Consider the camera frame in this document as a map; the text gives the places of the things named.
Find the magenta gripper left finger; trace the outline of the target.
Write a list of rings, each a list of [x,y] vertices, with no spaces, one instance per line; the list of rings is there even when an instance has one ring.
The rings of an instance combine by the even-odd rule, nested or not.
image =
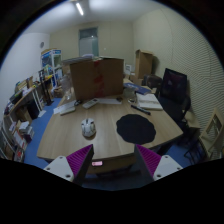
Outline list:
[[[79,186],[82,185],[89,165],[94,155],[93,145],[90,144],[72,154],[58,156],[44,170]]]

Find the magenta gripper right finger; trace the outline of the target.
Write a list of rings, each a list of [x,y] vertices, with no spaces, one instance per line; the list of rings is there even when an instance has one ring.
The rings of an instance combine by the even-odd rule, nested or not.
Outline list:
[[[160,180],[182,169],[182,166],[169,155],[160,156],[138,144],[134,147],[134,154],[145,183]]]

